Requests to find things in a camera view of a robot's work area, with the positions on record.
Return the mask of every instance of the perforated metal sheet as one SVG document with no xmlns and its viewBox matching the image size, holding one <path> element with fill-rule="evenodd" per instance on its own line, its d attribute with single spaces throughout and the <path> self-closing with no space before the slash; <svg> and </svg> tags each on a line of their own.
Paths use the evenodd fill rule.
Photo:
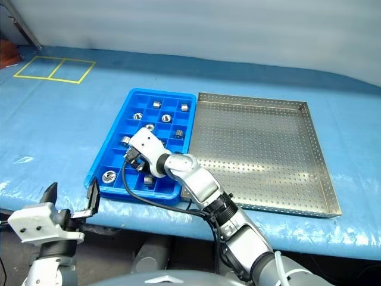
<svg viewBox="0 0 381 286">
<path fill-rule="evenodd" d="M 342 214 L 306 102 L 200 93 L 189 153 L 246 209 Z"/>
</svg>

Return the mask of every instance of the black cable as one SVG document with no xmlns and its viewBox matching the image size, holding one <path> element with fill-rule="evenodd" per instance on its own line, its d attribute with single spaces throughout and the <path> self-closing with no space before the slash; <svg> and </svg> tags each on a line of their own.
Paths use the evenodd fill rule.
<svg viewBox="0 0 381 286">
<path fill-rule="evenodd" d="M 7 282 L 7 272 L 5 271 L 5 266 L 4 266 L 4 263 L 2 262 L 1 257 L 0 257 L 0 264 L 1 264 L 1 268 L 4 272 L 4 282 L 2 283 L 2 286 L 5 286 L 5 283 Z"/>
<path fill-rule="evenodd" d="M 129 188 L 129 186 L 127 185 L 127 182 L 126 182 L 126 174 L 125 174 L 125 169 L 126 169 L 126 166 L 127 166 L 127 163 L 128 161 L 124 161 L 123 162 L 123 165 L 122 165 L 122 173 L 121 173 L 121 178 L 122 178 L 122 182 L 123 182 L 123 185 L 124 185 L 124 188 L 126 189 L 126 191 L 129 193 L 129 195 L 139 201 L 143 201 L 144 203 L 146 204 L 150 204 L 152 206 L 155 206 L 155 207 L 160 207 L 162 209 L 166 209 L 166 210 L 171 210 L 173 212 L 179 212 L 179 213 L 186 213 L 186 214 L 192 214 L 194 216 L 198 216 L 198 217 L 201 217 L 203 219 L 206 219 L 208 217 L 208 213 L 207 212 L 203 212 L 202 210 L 183 210 L 183 209 L 179 209 L 177 207 L 170 207 L 170 206 L 166 206 L 165 204 L 159 204 L 159 203 L 156 203 L 154 201 L 150 201 L 150 200 L 147 200 L 146 198 L 142 198 L 136 194 L 134 194 L 131 189 Z"/>
<path fill-rule="evenodd" d="M 220 257 L 221 257 L 221 261 L 229 268 L 232 268 L 231 265 L 229 265 L 229 263 L 226 261 L 226 258 L 225 256 L 222 254 L 222 251 L 223 251 L 223 248 L 221 247 L 220 248 Z"/>
<path fill-rule="evenodd" d="M 217 222 L 215 223 L 215 227 L 216 227 L 217 240 L 214 241 L 214 246 L 215 246 L 215 249 L 214 249 L 214 270 L 215 270 L 216 274 L 219 274 L 220 273 L 220 258 L 219 258 L 218 254 L 220 253 L 220 245 L 221 245 L 221 229 L 220 229 L 220 226 L 218 225 Z"/>
<path fill-rule="evenodd" d="M 368 265 L 367 267 L 365 267 L 363 270 L 360 271 L 360 273 L 356 276 L 356 279 L 359 280 L 359 278 L 360 278 L 365 272 L 367 272 L 369 269 L 371 269 L 371 268 L 373 268 L 373 267 L 381 267 L 381 264 Z"/>
<path fill-rule="evenodd" d="M 183 209 L 179 209 L 177 207 L 170 207 L 170 206 L 166 206 L 165 204 L 159 204 L 159 203 L 156 203 L 154 201 L 150 201 L 150 200 L 147 200 L 146 198 L 142 198 L 138 195 L 136 195 L 134 192 L 131 191 L 131 189 L 129 188 L 129 186 L 127 185 L 127 181 L 126 181 L 126 172 L 125 172 L 125 169 L 126 169 L 126 166 L 129 162 L 127 160 L 125 160 L 123 162 L 123 165 L 121 167 L 122 169 L 122 173 L 121 173 L 121 179 L 122 179 L 122 182 L 123 182 L 123 186 L 124 188 L 126 189 L 126 191 L 129 193 L 129 195 L 139 201 L 142 201 L 146 204 L 150 204 L 152 206 L 155 206 L 155 207 L 160 207 L 162 209 L 166 209 L 166 210 L 171 210 L 173 212 L 179 212 L 179 213 L 186 213 L 186 214 L 190 214 L 190 215 L 194 215 L 194 216 L 198 216 L 198 217 L 201 217 L 203 220 L 205 220 L 211 230 L 212 230 L 212 233 L 213 233 L 213 238 L 214 238 L 214 243 L 215 243 L 215 246 L 216 246 L 216 250 L 215 251 L 215 265 L 214 265 L 214 270 L 215 270 L 215 273 L 216 274 L 219 274 L 220 273 L 220 267 L 219 267 L 219 264 L 218 264 L 218 251 L 219 251 L 219 248 L 220 248 L 220 242 L 221 242 L 221 237 L 220 237 L 220 227 L 218 226 L 218 223 L 217 222 L 214 222 L 214 223 L 211 223 L 210 222 L 210 216 L 207 212 L 204 212 L 202 210 L 183 210 Z"/>
<path fill-rule="evenodd" d="M 330 280 L 331 280 L 331 281 L 333 281 L 335 284 L 345 285 L 345 283 L 340 282 L 340 281 L 338 281 L 338 280 L 336 280 L 336 279 L 333 279 L 333 278 L 331 278 L 330 276 L 326 275 L 326 274 L 322 271 L 322 269 L 320 268 L 320 266 L 317 264 L 315 258 L 313 258 L 312 255 L 310 255 L 310 257 L 311 257 L 312 261 L 315 263 L 315 265 L 316 265 L 317 269 L 319 270 L 319 272 L 321 273 L 321 275 L 322 275 L 326 280 L 328 280 L 328 282 L 330 282 Z"/>
<path fill-rule="evenodd" d="M 189 208 L 191 207 L 191 205 L 192 205 L 192 200 L 189 200 L 189 204 L 188 204 L 188 206 L 186 207 L 186 210 L 189 210 Z"/>
</svg>

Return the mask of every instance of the blue plastic tray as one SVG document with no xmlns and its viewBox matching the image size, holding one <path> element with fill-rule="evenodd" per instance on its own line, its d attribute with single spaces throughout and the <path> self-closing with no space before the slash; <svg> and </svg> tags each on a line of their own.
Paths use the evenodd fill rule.
<svg viewBox="0 0 381 286">
<path fill-rule="evenodd" d="M 162 103 L 160 109 L 153 108 L 154 101 Z M 181 111 L 181 103 L 186 103 L 189 111 Z M 127 150 L 127 147 L 120 144 L 121 138 L 123 136 L 132 137 L 141 127 L 152 123 L 155 125 L 153 133 L 165 143 L 167 149 L 172 153 L 186 153 L 191 141 L 195 111 L 196 97 L 192 94 L 132 89 L 86 176 L 85 187 L 88 187 L 91 179 L 96 176 L 102 197 L 131 200 L 132 198 L 124 189 L 121 180 L 123 156 Z M 135 113 L 142 113 L 142 119 L 134 120 Z M 163 123 L 161 121 L 163 114 L 171 115 L 172 121 Z M 184 140 L 173 137 L 178 129 L 185 132 Z M 117 174 L 117 179 L 111 184 L 105 184 L 102 181 L 102 175 L 108 170 L 113 170 Z M 157 179 L 153 188 L 147 188 L 143 182 L 144 176 L 144 173 L 138 173 L 127 166 L 127 184 L 137 195 L 165 204 L 174 204 L 179 201 L 181 186 L 174 180 L 168 177 Z"/>
</svg>

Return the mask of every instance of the white wall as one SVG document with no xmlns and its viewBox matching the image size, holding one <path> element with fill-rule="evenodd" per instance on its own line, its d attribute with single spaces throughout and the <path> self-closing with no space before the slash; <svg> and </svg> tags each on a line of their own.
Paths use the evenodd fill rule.
<svg viewBox="0 0 381 286">
<path fill-rule="evenodd" d="M 302 67 L 381 86 L 380 0 L 12 0 L 42 45 Z"/>
</svg>

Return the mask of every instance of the metal nut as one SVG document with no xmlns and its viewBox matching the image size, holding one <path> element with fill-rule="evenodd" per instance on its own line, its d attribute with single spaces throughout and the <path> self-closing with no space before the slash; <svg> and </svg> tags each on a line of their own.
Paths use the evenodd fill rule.
<svg viewBox="0 0 381 286">
<path fill-rule="evenodd" d="M 163 121 L 165 123 L 171 122 L 171 120 L 172 120 L 172 117 L 169 114 L 165 114 L 165 115 L 161 116 L 161 121 Z"/>
<path fill-rule="evenodd" d="M 153 188 L 155 185 L 156 178 L 151 174 L 148 174 L 144 176 L 143 181 L 145 186 L 147 186 L 148 188 Z"/>
<path fill-rule="evenodd" d="M 155 128 L 155 125 L 153 125 L 153 124 L 147 124 L 146 126 L 145 126 L 149 131 L 153 131 L 154 130 L 154 128 Z"/>
<path fill-rule="evenodd" d="M 133 115 L 134 120 L 140 120 L 142 117 L 143 117 L 143 114 L 141 114 L 141 113 L 135 113 Z"/>
<path fill-rule="evenodd" d="M 184 139 L 185 133 L 181 129 L 176 130 L 175 134 L 173 135 L 176 139 Z"/>
<path fill-rule="evenodd" d="M 123 145 L 123 146 L 128 146 L 129 145 L 129 143 L 130 143 L 130 137 L 128 137 L 128 136 L 123 136 L 122 138 L 121 138 L 121 140 L 120 140 L 120 144 L 121 145 Z"/>
<path fill-rule="evenodd" d="M 154 101 L 153 107 L 156 109 L 159 109 L 161 107 L 161 102 L 160 101 Z"/>
<path fill-rule="evenodd" d="M 117 174 L 115 171 L 106 171 L 103 175 L 102 175 L 102 182 L 105 183 L 105 184 L 111 184 L 115 181 L 115 179 L 117 178 Z"/>
<path fill-rule="evenodd" d="M 188 111 L 189 107 L 186 103 L 181 103 L 181 111 Z"/>
</svg>

